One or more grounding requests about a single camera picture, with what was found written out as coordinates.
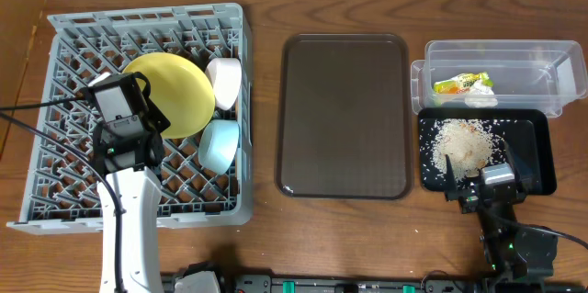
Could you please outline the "white bowl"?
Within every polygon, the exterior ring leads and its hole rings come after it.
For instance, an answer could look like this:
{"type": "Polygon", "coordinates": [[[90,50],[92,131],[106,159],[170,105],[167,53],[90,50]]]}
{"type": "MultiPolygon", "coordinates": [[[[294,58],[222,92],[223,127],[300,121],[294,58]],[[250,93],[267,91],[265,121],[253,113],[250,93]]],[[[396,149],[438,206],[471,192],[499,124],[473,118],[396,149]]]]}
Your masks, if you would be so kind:
{"type": "Polygon", "coordinates": [[[205,74],[212,85],[216,107],[231,109],[240,92],[243,76],[240,61],[235,58],[215,58],[208,64],[205,74]]]}

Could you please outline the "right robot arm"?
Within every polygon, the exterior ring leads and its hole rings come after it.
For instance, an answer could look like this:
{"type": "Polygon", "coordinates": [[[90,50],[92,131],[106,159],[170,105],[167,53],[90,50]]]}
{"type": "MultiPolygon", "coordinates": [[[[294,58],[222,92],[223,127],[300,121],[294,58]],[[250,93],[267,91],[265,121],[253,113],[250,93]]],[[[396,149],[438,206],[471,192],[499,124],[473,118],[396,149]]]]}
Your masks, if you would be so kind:
{"type": "Polygon", "coordinates": [[[483,291],[542,292],[544,280],[554,274],[558,236],[545,227],[516,219],[514,205],[530,194],[534,175],[509,145],[504,150],[506,161],[480,169],[480,175],[467,188],[458,188],[446,156],[445,197],[457,201],[463,214],[478,216],[484,255],[496,272],[482,281],[483,291]]]}

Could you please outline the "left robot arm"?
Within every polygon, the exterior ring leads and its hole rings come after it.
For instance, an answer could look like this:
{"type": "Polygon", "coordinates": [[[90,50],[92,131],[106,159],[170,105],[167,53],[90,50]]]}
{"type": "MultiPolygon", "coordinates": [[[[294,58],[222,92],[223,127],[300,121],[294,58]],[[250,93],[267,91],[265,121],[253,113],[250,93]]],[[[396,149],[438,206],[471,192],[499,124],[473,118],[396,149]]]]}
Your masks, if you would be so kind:
{"type": "Polygon", "coordinates": [[[161,133],[169,120],[150,99],[147,77],[103,73],[86,99],[101,121],[93,132],[91,167],[103,220],[103,292],[161,292],[157,212],[162,197],[161,133]]]}

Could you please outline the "green orange snack wrapper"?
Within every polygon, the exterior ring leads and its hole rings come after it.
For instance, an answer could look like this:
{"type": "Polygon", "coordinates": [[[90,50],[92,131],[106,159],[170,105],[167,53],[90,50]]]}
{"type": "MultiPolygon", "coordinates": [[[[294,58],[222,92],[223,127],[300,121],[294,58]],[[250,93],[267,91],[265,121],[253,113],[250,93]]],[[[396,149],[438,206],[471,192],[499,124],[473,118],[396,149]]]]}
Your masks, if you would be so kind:
{"type": "Polygon", "coordinates": [[[469,91],[477,82],[483,86],[493,86],[493,81],[487,72],[461,73],[450,79],[435,82],[433,91],[437,94],[460,94],[469,91]]]}

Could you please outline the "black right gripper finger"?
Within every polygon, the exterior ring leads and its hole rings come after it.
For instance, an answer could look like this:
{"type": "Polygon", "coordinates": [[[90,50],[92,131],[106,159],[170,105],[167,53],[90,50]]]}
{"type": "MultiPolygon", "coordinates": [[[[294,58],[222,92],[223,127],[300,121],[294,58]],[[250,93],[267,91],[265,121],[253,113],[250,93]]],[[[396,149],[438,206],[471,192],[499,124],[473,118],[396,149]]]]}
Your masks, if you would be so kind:
{"type": "Polygon", "coordinates": [[[445,198],[446,201],[454,201],[458,199],[458,184],[454,176],[453,167],[449,156],[445,155],[446,159],[446,173],[445,173],[445,198]]]}
{"type": "Polygon", "coordinates": [[[530,192],[534,183],[534,175],[531,168],[514,152],[514,149],[507,141],[503,144],[507,162],[513,170],[517,187],[524,192],[530,192]]]}

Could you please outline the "yellow plate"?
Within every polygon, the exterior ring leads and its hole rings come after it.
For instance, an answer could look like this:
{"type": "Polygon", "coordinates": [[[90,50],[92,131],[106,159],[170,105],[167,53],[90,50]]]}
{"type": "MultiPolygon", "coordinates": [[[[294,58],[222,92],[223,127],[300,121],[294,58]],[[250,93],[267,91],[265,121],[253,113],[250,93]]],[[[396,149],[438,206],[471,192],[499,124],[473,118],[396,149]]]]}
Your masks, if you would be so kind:
{"type": "Polygon", "coordinates": [[[163,139],[183,139],[199,133],[210,122],[215,96],[208,77],[181,56],[153,52],[130,62],[124,73],[142,73],[151,86],[149,98],[170,121],[163,139]]]}

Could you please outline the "white tissue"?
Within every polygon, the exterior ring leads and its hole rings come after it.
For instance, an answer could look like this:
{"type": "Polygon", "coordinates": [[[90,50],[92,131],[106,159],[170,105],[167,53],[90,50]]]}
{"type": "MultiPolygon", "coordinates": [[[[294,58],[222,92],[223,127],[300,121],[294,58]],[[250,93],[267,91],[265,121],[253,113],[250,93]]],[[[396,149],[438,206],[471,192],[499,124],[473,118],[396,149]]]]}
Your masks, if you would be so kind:
{"type": "Polygon", "coordinates": [[[485,85],[482,80],[478,80],[466,93],[465,104],[474,108],[496,107],[498,100],[492,88],[485,85]]]}

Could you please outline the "light blue bowl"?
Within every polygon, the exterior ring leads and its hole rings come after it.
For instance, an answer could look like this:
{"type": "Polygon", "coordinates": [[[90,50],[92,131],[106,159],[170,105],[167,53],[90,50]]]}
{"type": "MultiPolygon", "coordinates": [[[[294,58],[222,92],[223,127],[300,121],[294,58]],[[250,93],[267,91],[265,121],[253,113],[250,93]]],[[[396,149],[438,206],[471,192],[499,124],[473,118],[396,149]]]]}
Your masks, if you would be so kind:
{"type": "Polygon", "coordinates": [[[213,119],[204,129],[198,146],[198,161],[202,167],[217,175],[230,168],[240,138],[235,120],[213,119]]]}

